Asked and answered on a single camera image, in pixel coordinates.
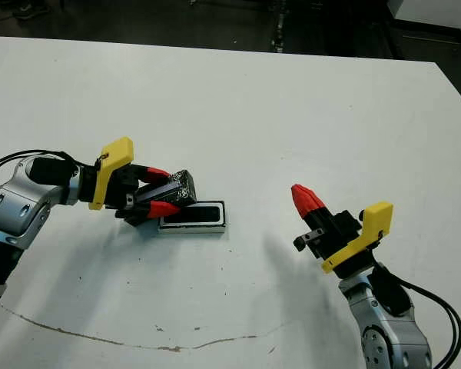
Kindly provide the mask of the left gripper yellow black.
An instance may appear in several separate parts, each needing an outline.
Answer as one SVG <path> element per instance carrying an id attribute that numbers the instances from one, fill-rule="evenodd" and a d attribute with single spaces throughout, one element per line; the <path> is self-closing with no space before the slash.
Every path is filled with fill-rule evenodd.
<path id="1" fill-rule="evenodd" d="M 107 199 L 109 182 L 114 173 L 130 165 L 133 160 L 134 143 L 129 137 L 124 136 L 105 145 L 93 165 L 81 167 L 78 200 L 88 203 L 90 210 L 100 210 Z M 138 182 L 143 186 L 157 188 L 170 181 L 171 175 L 160 168 L 143 165 L 132 165 L 132 168 Z M 141 207 L 117 210 L 116 218 L 137 227 L 146 221 L 171 216 L 180 211 L 181 208 L 174 204 L 150 201 Z"/>

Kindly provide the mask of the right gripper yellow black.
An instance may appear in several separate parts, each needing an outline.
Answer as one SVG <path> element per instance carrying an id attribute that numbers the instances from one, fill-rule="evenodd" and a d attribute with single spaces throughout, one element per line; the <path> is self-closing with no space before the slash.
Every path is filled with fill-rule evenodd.
<path id="1" fill-rule="evenodd" d="M 368 251 L 390 233 L 393 204 L 379 202 L 362 211 L 357 220 L 345 210 L 331 214 L 326 205 L 309 188 L 301 184 L 291 187 L 294 205 L 310 231 L 298 236 L 298 251 L 309 249 L 321 259 L 324 273 L 333 272 L 347 278 L 371 265 Z"/>

